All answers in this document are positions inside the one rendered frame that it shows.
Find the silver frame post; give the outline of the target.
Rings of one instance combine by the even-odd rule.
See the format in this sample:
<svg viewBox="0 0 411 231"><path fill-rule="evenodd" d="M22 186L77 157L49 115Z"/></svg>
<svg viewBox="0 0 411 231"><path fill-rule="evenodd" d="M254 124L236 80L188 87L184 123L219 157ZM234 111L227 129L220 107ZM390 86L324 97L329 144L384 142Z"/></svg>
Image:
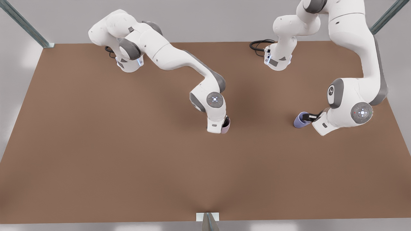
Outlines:
<svg viewBox="0 0 411 231"><path fill-rule="evenodd" d="M370 27L370 32L376 35L410 0L396 0L392 6Z"/></svg>
<svg viewBox="0 0 411 231"><path fill-rule="evenodd" d="M42 48L54 48L55 43L48 42L7 0L0 0L2 8L28 35Z"/></svg>
<svg viewBox="0 0 411 231"><path fill-rule="evenodd" d="M201 231L220 231L217 222L220 220L218 212L196 213L196 221L202 222Z"/></svg>

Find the purple cup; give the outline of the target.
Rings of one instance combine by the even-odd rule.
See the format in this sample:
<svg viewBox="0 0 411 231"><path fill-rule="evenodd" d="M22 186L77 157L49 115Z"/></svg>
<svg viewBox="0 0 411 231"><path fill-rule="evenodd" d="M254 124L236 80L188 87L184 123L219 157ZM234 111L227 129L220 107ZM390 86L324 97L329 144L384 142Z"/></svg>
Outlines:
<svg viewBox="0 0 411 231"><path fill-rule="evenodd" d="M294 120L294 127L295 128L303 128L311 123L310 120L303 120L303 115L308 114L307 112L301 112Z"/></svg>

